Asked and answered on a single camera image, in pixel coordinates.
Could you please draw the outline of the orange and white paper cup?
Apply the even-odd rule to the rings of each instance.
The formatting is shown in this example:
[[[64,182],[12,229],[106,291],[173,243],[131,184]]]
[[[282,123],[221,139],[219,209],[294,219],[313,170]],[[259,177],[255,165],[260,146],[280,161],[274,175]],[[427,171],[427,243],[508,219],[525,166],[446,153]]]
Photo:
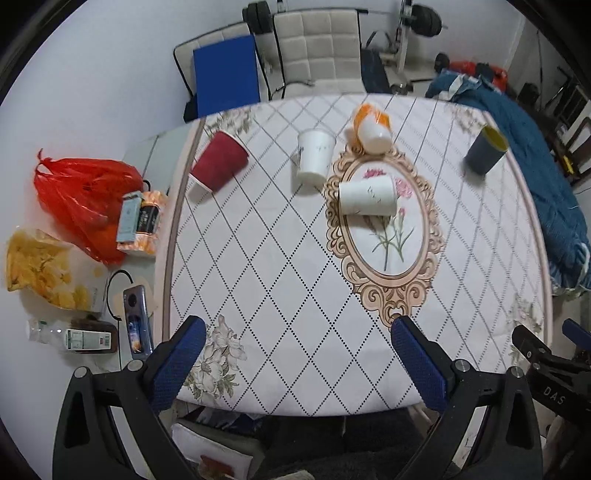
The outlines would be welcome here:
[[[363,149],[369,154],[385,154],[393,145],[390,116],[370,103],[363,103],[356,109],[353,115],[353,131]]]

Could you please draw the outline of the grey yellow-lined paper cup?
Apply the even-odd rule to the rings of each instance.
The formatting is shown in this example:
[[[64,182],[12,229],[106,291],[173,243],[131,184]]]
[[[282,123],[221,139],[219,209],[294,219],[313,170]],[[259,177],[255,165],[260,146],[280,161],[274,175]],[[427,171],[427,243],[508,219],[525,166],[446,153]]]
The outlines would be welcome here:
[[[484,126],[465,156],[469,169],[485,176],[509,149],[506,137],[496,128]]]

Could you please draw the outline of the lying white paper cup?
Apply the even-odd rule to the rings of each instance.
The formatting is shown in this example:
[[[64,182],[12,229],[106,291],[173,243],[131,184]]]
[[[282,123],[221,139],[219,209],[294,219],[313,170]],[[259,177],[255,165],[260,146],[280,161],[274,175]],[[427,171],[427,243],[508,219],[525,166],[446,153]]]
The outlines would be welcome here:
[[[394,216],[397,193],[391,176],[383,175],[339,184],[342,215]]]

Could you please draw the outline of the red paper cup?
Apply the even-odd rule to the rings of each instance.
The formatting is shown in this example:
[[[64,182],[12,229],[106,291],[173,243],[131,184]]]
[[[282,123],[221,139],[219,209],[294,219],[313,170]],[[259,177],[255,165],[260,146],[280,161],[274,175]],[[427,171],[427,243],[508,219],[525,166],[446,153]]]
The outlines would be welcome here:
[[[249,152],[225,131],[217,131],[195,161],[190,175],[208,192],[215,193],[249,164]]]

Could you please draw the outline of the upright white paper cup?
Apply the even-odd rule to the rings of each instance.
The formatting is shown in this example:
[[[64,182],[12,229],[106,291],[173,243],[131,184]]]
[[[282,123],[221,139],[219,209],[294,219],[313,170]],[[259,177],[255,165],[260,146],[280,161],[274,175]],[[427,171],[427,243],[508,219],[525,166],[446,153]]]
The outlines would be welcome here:
[[[308,129],[297,136],[297,152],[300,162],[297,179],[304,185],[321,190],[327,179],[332,154],[335,150],[335,137],[322,129]]]

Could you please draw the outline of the clear bottle with label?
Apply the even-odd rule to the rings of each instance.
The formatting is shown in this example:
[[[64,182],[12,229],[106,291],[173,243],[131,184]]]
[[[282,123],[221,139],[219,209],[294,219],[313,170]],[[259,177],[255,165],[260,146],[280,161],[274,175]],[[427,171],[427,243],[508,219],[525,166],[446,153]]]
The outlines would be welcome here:
[[[112,354],[118,350],[116,327],[94,317],[71,320],[31,319],[27,324],[27,338],[66,353]]]

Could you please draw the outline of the smartphone with colourful screen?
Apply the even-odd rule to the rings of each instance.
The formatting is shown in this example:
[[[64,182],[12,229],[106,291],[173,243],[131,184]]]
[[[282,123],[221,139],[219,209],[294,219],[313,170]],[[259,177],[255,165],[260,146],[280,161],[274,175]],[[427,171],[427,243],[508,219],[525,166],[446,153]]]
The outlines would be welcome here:
[[[130,287],[123,291],[122,298],[131,356],[145,361],[153,352],[145,287]]]

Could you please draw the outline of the blue knitted blanket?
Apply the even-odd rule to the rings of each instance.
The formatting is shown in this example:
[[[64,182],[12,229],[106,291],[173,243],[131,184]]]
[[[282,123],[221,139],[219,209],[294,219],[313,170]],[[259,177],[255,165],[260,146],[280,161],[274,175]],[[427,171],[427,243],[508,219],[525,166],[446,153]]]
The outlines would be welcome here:
[[[489,112],[522,171],[536,206],[550,277],[557,294],[590,289],[590,240],[579,203],[526,111],[490,82],[451,70],[429,85],[428,98],[447,99]]]

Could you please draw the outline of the bag of yellow chips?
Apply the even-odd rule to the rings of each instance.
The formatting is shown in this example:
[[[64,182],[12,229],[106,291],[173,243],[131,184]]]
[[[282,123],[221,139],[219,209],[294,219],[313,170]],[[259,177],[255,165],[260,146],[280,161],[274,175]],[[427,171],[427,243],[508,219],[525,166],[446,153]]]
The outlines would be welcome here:
[[[19,228],[7,242],[6,288],[29,289],[57,308],[101,312],[108,276],[102,263],[40,229]]]

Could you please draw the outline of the small teal box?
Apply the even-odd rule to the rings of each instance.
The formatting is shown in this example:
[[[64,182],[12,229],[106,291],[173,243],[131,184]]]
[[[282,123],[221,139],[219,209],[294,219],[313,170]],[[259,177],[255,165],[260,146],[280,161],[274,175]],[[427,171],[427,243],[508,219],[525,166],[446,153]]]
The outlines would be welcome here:
[[[141,202],[142,193],[140,191],[130,192],[123,196],[116,233],[117,243],[129,243],[135,239]]]

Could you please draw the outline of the red plastic bag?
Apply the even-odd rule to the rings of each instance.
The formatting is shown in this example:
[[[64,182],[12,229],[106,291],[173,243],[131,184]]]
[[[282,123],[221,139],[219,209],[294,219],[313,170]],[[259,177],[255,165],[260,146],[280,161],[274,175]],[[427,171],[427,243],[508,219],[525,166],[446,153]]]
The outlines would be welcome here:
[[[53,159],[37,153],[33,184],[41,207],[68,240],[94,260],[117,265],[117,229],[123,197],[140,191],[138,170],[110,159]]]

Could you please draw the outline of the orange snack package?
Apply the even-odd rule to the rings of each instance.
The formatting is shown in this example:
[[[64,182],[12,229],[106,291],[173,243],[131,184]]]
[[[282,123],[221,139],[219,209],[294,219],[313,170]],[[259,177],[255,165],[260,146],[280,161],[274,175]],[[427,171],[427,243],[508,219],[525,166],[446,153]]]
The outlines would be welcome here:
[[[167,196],[160,191],[142,193],[135,239],[129,243],[117,243],[117,250],[126,255],[154,257],[159,238],[160,224],[167,204]]]

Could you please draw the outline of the floral diamond-pattern tablecloth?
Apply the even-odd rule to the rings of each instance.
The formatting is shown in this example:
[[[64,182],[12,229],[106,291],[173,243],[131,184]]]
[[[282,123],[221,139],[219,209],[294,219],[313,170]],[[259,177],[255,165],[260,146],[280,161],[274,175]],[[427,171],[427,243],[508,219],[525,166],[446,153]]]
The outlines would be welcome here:
[[[367,153],[353,115],[390,116],[393,145]],[[522,365],[517,325],[552,337],[551,282],[534,204],[512,155],[483,179],[463,159],[489,113],[435,100],[329,95],[264,103],[187,125],[170,189],[174,223],[156,335],[190,315],[208,338],[179,399],[229,411],[349,415],[419,396],[391,345],[412,317],[452,358]],[[321,190],[297,179],[297,136],[335,150]],[[249,164],[211,193],[190,170],[217,131]],[[342,215],[339,184],[391,176],[394,216]]]

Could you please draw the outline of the beige quilted chair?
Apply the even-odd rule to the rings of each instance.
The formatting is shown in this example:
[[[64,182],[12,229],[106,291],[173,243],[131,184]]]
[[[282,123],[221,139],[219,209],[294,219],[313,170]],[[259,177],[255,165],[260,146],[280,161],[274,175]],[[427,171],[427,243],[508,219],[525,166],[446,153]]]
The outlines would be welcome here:
[[[280,98],[363,93],[360,13],[307,9],[273,15]]]

